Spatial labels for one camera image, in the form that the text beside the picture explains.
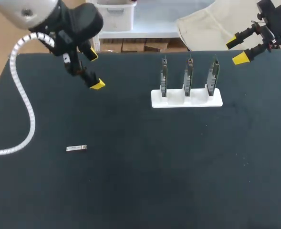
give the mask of white spiral cable wrap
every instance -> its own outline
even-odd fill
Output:
[[[19,91],[21,98],[23,99],[26,108],[28,110],[29,113],[29,118],[30,118],[30,130],[28,133],[28,136],[26,137],[26,139],[20,143],[19,145],[12,147],[12,148],[8,148],[8,149],[1,149],[0,150],[0,156],[1,155],[7,155],[7,154],[12,154],[15,153],[21,149],[23,149],[33,138],[34,132],[35,132],[35,116],[34,116],[34,111],[33,108],[31,106],[31,103],[27,97],[27,94],[21,84],[21,81],[18,77],[17,71],[16,71],[16,57],[18,55],[19,50],[21,49],[21,47],[26,44],[29,41],[32,40],[41,40],[41,41],[45,41],[48,45],[50,45],[51,47],[54,47],[54,40],[49,37],[46,34],[43,33],[31,33],[30,35],[26,35],[24,36],[22,39],[20,39],[16,45],[14,46],[12,52],[11,52],[11,56],[10,56],[10,71],[12,74],[12,78],[13,81],[15,82],[15,85],[17,87],[17,90]]]

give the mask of wooden floor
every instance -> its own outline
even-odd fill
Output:
[[[68,7],[75,7],[84,2],[84,0],[63,0]],[[0,74],[3,70],[5,63],[8,60],[8,56],[12,50],[12,47],[18,39],[23,35],[29,33],[25,30],[15,28],[6,18],[0,14]],[[21,53],[32,52],[45,52],[48,50],[38,41],[31,42],[25,45]]]

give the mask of black table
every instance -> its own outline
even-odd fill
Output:
[[[193,52],[203,87],[215,52]],[[0,229],[281,229],[281,51],[234,66],[218,52],[220,108],[153,109],[161,54],[102,54],[88,90],[61,58],[20,55],[37,129],[0,157]],[[180,88],[189,53],[167,55]],[[0,148],[28,134],[8,65]],[[67,153],[67,146],[88,145]]]

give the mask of white holder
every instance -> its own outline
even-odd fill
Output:
[[[152,90],[153,108],[176,107],[220,107],[223,105],[219,89],[215,89],[214,95],[209,96],[207,85],[205,88],[191,89],[190,96],[185,96],[183,89],[167,89],[167,97],[162,97],[161,90]]]

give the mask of robotic arm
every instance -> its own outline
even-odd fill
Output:
[[[259,22],[253,21],[251,28],[235,34],[234,38],[227,43],[228,49],[231,49],[256,33],[263,38],[263,44],[258,44],[252,49],[247,49],[240,55],[233,58],[235,64],[251,62],[256,56],[268,50],[280,49],[281,45],[281,5],[275,7],[271,0],[261,0],[257,3],[259,12]]]
[[[103,18],[91,3],[69,9],[62,0],[0,0],[0,12],[16,27],[49,35],[52,47],[41,41],[55,56],[63,56],[67,72],[80,76],[87,87],[100,89],[105,84],[95,72],[88,72],[78,58],[82,52],[89,61],[98,58],[89,39],[103,27]]]

